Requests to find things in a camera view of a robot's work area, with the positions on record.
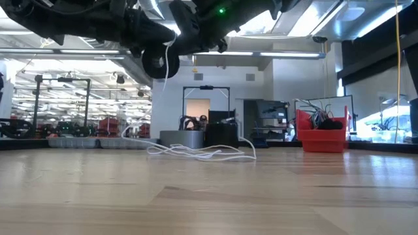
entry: red bin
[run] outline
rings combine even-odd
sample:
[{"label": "red bin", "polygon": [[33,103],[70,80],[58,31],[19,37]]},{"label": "red bin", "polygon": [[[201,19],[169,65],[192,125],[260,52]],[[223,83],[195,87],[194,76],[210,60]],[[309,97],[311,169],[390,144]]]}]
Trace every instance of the red bin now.
[{"label": "red bin", "polygon": [[310,114],[296,111],[296,127],[298,140],[302,142],[303,150],[307,152],[321,153],[342,153],[347,147],[347,136],[349,134],[348,108],[346,107],[345,117],[331,118],[334,121],[341,121],[341,130],[317,130],[313,129],[310,121]]}]

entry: wires in bin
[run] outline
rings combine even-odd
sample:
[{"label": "wires in bin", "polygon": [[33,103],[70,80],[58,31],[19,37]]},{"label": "wires in bin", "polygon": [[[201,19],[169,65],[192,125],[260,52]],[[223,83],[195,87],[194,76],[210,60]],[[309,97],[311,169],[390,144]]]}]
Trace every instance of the wires in bin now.
[{"label": "wires in bin", "polygon": [[314,129],[321,129],[321,130],[338,130],[343,128],[343,124],[341,121],[333,121],[328,114],[332,114],[332,117],[334,117],[334,114],[329,111],[327,112],[327,107],[330,106],[330,104],[326,105],[325,109],[322,107],[318,107],[314,104],[312,104],[310,101],[305,101],[302,99],[296,99],[296,101],[303,102],[304,104],[307,104],[310,108],[313,108],[313,110],[303,110],[307,113],[312,113],[310,116],[310,121],[312,122],[312,127]]}]

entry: gray tray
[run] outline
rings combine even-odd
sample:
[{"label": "gray tray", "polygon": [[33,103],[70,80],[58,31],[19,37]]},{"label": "gray tray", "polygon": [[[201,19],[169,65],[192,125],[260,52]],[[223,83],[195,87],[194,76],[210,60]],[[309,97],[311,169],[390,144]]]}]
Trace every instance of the gray tray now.
[{"label": "gray tray", "polygon": [[50,138],[48,143],[51,148],[100,148],[100,141],[96,138]]},{"label": "gray tray", "polygon": [[[141,140],[157,143],[157,139],[142,138]],[[147,143],[122,138],[100,138],[100,143],[104,149],[146,149],[151,146]]]}]

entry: wooden floor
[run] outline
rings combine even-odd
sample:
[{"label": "wooden floor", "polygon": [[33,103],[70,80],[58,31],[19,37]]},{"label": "wooden floor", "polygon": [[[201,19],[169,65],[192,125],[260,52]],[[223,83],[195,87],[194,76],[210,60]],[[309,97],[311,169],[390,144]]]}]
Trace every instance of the wooden floor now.
[{"label": "wooden floor", "polygon": [[257,153],[0,151],[0,234],[418,234],[418,155]]}]

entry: tangled white cable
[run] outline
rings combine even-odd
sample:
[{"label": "tangled white cable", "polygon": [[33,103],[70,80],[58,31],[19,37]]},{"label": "tangled white cable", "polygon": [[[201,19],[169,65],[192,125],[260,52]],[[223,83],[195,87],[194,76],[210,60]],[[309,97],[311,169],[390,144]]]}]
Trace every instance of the tangled white cable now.
[{"label": "tangled white cable", "polygon": [[[166,63],[166,66],[167,66],[167,71],[165,73],[164,86],[163,86],[163,90],[160,94],[160,97],[158,98],[158,100],[156,100],[154,105],[157,103],[157,101],[159,101],[163,97],[164,90],[165,90],[165,87],[166,87],[166,84],[167,84],[167,79],[169,78],[169,59],[168,59],[169,48],[176,42],[176,39],[177,39],[177,34],[175,34],[174,39],[167,44],[167,48],[165,50],[165,63]],[[125,137],[126,131],[129,128],[134,127],[135,125],[139,124],[145,116],[150,114],[151,111],[152,111],[152,109],[149,109],[144,114],[144,116],[138,120],[138,123],[131,124],[125,130],[123,130],[123,132],[121,133],[121,137],[124,140],[141,142],[141,143],[145,143],[145,144],[150,145],[150,147],[147,148],[147,152],[150,155],[160,155],[160,154],[164,153],[164,154],[167,154],[167,155],[178,156],[178,157],[189,157],[189,158],[193,158],[193,159],[200,160],[200,161],[230,161],[230,160],[234,160],[234,159],[257,160],[254,145],[249,140],[247,140],[245,138],[242,138],[242,137],[240,137],[239,139],[249,143],[249,145],[253,149],[254,156],[246,156],[243,151],[240,151],[240,150],[238,150],[234,147],[231,147],[231,146],[218,145],[218,146],[211,146],[211,147],[202,148],[202,149],[191,149],[191,148],[183,146],[181,144],[175,144],[175,145],[171,145],[171,147],[168,148],[166,146],[162,146],[160,144],[156,144],[156,143],[153,143],[153,142]],[[220,149],[218,149],[214,152],[204,151],[204,150],[208,150],[208,149],[212,149],[212,148],[227,148],[227,149],[232,149],[235,152],[223,152]],[[213,157],[215,157],[215,156],[230,156],[230,157],[213,159]]]}]

